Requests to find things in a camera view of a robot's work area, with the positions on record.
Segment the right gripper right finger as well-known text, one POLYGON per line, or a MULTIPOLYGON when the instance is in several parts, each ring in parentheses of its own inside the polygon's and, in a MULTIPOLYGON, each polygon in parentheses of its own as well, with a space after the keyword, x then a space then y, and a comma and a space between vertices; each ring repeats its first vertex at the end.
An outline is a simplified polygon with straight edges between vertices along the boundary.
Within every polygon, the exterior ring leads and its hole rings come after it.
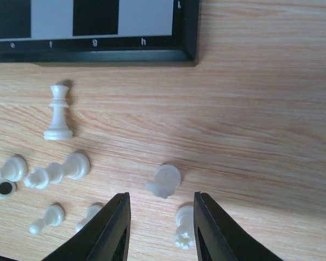
POLYGON ((193 221, 198 260, 281 260, 207 193, 195 192, 193 221))

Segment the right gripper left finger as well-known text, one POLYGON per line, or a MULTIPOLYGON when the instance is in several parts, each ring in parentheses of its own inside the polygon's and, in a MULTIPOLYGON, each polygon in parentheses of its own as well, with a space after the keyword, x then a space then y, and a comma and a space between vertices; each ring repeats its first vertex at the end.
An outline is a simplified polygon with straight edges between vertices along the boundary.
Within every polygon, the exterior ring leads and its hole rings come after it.
POLYGON ((119 260, 128 258, 130 195, 116 194, 76 235, 44 260, 119 260))

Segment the white bishop piece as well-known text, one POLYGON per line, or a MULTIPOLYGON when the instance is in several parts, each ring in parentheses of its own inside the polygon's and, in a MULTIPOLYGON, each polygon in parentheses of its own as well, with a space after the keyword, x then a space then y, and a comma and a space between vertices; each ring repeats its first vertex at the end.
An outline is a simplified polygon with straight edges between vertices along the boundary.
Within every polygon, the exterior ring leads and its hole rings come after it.
POLYGON ((101 209, 102 206, 99 204, 88 207, 85 217, 76 224, 76 232, 78 233, 101 209))

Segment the white rook piece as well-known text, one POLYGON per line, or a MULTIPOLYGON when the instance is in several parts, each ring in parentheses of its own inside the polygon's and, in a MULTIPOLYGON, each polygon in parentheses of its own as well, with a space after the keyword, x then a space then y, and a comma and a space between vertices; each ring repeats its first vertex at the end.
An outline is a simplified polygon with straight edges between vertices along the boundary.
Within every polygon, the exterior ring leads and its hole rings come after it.
POLYGON ((195 232, 193 224, 193 206, 183 206, 175 214, 177 229, 174 242, 177 247, 188 250, 195 244, 195 232))

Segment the white knight piece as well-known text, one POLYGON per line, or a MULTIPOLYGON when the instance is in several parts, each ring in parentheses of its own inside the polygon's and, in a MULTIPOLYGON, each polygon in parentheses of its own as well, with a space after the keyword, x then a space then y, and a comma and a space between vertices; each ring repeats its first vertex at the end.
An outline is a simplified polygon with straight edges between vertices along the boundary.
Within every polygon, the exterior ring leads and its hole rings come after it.
POLYGON ((173 165, 164 164, 156 169, 153 181, 146 183, 146 190, 156 197, 167 199, 175 193, 180 183, 180 171, 173 165))

